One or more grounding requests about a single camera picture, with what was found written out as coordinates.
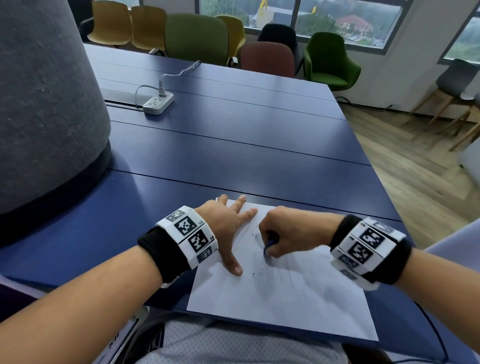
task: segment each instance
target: forearm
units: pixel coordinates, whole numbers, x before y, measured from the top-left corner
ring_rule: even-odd
[[[1,323],[0,363],[91,363],[161,284],[150,255],[131,248]]]
[[[396,286],[480,352],[480,274],[413,249]]]

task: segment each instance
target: tabletop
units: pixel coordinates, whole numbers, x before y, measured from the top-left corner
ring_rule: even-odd
[[[86,45],[99,85],[121,92],[155,85],[191,62]],[[165,80],[174,103],[159,116],[108,107],[112,162],[78,205],[0,250],[0,274],[57,287],[135,245],[178,206],[222,193],[249,202],[374,216],[408,233],[327,86],[202,64]],[[185,311],[195,270],[149,304]],[[434,360],[429,323],[395,287],[366,292],[378,342],[299,332]],[[437,320],[451,363],[475,363]],[[270,329],[295,332],[289,328]]]

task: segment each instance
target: wristband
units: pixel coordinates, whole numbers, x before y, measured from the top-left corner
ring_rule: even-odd
[[[218,242],[204,219],[192,208],[182,206],[138,239],[162,275],[161,288],[172,284],[188,269],[196,268],[214,251]]]
[[[411,252],[406,235],[372,218],[346,216],[330,243],[332,266],[364,290],[394,284]]]

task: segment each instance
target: yellow chair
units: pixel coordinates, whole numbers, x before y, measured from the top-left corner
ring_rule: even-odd
[[[245,30],[241,19],[232,15],[217,15],[228,29],[228,58],[238,57],[241,46],[245,43]]]
[[[87,35],[92,42],[123,46],[132,39],[132,22],[128,7],[121,2],[92,1],[94,28]]]
[[[167,13],[155,6],[132,6],[132,44],[140,49],[165,52]]]

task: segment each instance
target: hand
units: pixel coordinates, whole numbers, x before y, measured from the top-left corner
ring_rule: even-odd
[[[288,253],[329,245],[344,217],[279,206],[267,213],[258,228],[265,245],[269,231],[279,235],[278,243],[266,251],[267,255],[279,258]]]
[[[232,253],[233,236],[241,225],[250,221],[257,213],[256,208],[251,208],[239,214],[240,209],[246,201],[244,195],[230,207],[227,207],[228,196],[221,195],[218,202],[210,200],[195,209],[203,217],[212,229],[218,240],[218,251],[222,257],[225,268],[235,276],[241,276],[243,269]]]

